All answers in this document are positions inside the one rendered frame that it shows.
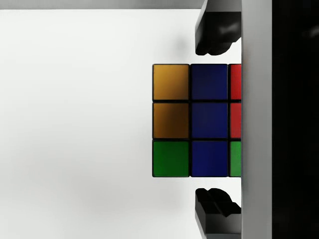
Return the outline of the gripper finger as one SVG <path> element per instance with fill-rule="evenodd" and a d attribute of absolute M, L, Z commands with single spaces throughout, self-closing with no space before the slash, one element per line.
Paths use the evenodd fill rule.
<path fill-rule="evenodd" d="M 195 25 L 196 55 L 221 55 L 241 37 L 241 0 L 204 0 Z"/>
<path fill-rule="evenodd" d="M 241 239 L 241 207 L 223 190 L 195 190 L 195 218 L 203 239 Z"/>

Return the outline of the puzzle cube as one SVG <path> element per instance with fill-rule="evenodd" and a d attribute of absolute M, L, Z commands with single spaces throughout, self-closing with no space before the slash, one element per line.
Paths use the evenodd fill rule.
<path fill-rule="evenodd" d="M 152 176 L 240 177 L 241 65 L 152 66 Z"/>

